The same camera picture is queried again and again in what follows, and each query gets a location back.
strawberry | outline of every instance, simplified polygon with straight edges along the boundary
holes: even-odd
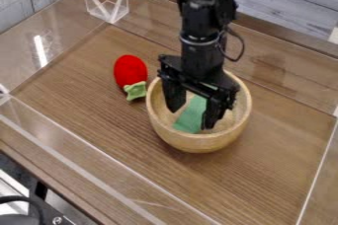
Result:
[[[149,69],[145,61],[134,55],[123,55],[114,65],[114,77],[129,94],[127,101],[147,96]]]

green cloth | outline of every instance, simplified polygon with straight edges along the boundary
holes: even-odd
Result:
[[[131,86],[125,86],[125,92],[129,94],[127,101],[131,102],[138,98],[147,96],[147,82],[142,81]]]
[[[173,128],[182,132],[195,134],[201,131],[202,117],[206,111],[206,99],[194,96],[189,106],[177,119]]]

